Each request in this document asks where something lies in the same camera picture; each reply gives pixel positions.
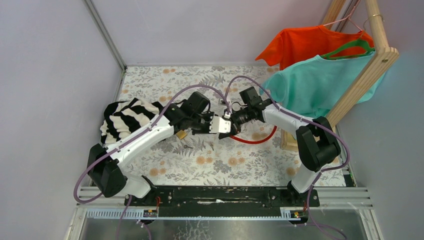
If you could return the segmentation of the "large brass padlock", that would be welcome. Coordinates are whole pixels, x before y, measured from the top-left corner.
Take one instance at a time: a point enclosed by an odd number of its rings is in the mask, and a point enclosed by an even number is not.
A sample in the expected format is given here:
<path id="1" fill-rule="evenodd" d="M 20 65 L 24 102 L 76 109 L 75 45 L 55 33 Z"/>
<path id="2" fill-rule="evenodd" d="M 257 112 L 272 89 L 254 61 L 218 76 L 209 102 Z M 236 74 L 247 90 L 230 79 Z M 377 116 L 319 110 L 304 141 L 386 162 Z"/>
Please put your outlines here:
<path id="1" fill-rule="evenodd" d="M 189 131 L 188 130 L 179 130 L 175 133 L 178 139 L 183 140 L 185 137 L 188 136 Z"/>

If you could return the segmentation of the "red cable lock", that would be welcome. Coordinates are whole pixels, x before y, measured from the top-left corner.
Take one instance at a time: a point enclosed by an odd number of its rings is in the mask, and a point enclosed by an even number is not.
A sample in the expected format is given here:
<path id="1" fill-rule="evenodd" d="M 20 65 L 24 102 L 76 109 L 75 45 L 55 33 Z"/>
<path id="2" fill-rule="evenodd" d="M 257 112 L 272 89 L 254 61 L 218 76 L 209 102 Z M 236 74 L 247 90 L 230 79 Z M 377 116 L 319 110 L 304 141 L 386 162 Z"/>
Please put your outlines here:
<path id="1" fill-rule="evenodd" d="M 253 131 L 249 139 L 245 139 L 235 135 L 230 136 L 230 138 L 240 143 L 248 145 L 258 145 L 270 140 L 276 133 L 277 129 L 278 128 L 276 126 L 273 126 L 272 128 L 261 126 Z"/>

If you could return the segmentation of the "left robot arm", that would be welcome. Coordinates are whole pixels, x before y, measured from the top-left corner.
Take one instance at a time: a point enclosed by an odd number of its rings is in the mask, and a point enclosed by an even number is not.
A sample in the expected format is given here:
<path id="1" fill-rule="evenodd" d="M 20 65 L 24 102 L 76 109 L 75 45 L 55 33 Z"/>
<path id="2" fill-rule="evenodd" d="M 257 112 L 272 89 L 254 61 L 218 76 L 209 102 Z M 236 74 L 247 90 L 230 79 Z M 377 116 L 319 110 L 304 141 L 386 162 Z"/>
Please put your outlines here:
<path id="1" fill-rule="evenodd" d="M 210 100 L 196 91 L 181 105 L 170 103 L 161 108 L 159 115 L 128 137 L 109 147 L 92 146 L 88 155 L 88 176 L 106 198 L 124 193 L 135 196 L 144 206 L 152 204 L 155 200 L 152 185 L 145 177 L 126 172 L 126 167 L 138 154 L 182 130 L 191 129 L 197 134 L 230 133 L 231 111 L 226 109 L 223 116 L 218 116 L 207 110 L 209 105 Z"/>

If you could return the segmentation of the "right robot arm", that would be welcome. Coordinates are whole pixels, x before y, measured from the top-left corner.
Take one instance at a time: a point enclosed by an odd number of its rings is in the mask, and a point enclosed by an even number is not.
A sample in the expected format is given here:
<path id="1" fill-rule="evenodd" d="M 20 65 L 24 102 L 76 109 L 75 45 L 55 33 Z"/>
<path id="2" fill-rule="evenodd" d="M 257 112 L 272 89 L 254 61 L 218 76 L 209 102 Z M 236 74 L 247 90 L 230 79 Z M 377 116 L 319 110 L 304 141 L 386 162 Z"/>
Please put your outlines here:
<path id="1" fill-rule="evenodd" d="M 341 153 L 341 147 L 325 117 L 315 119 L 289 111 L 272 99 L 262 99 L 254 87 L 240 92 L 244 105 L 231 114 L 231 132 L 235 136 L 241 132 L 243 124 L 260 121 L 293 135 L 297 142 L 301 166 L 289 182 L 287 201 L 293 206 L 301 205 L 306 192 L 313 185 L 323 168 L 333 162 Z"/>

